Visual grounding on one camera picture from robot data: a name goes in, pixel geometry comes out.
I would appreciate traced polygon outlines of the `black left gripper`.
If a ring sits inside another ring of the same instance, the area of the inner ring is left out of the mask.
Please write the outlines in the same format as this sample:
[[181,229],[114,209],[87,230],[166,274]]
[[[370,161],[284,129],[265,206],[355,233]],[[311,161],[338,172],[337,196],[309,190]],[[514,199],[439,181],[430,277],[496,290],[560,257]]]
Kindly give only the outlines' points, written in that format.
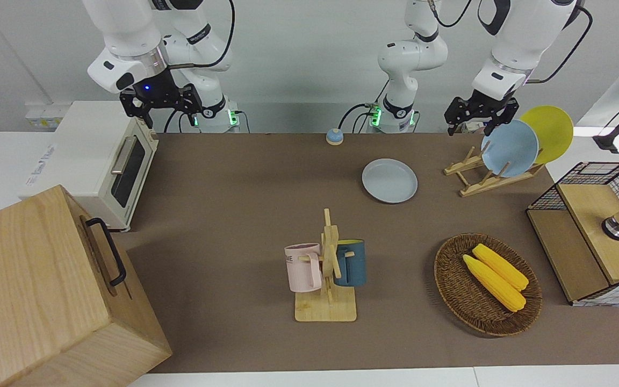
[[445,122],[449,125],[447,132],[454,135],[459,125],[472,119],[481,118],[488,121],[484,127],[484,135],[491,135],[501,124],[513,120],[519,109],[519,103],[514,98],[514,92],[496,100],[481,91],[472,91],[468,99],[456,96],[445,110]]

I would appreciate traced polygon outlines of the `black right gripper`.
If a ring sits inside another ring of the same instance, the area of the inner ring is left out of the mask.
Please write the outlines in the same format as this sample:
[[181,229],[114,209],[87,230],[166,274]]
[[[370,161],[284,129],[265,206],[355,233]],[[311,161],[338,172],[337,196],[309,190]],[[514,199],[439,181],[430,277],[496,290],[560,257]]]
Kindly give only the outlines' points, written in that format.
[[153,130],[152,109],[173,109],[185,113],[191,127],[198,127],[197,115],[203,111],[195,86],[192,83],[177,86],[170,69],[122,90],[120,102],[128,117],[140,118],[150,130]]

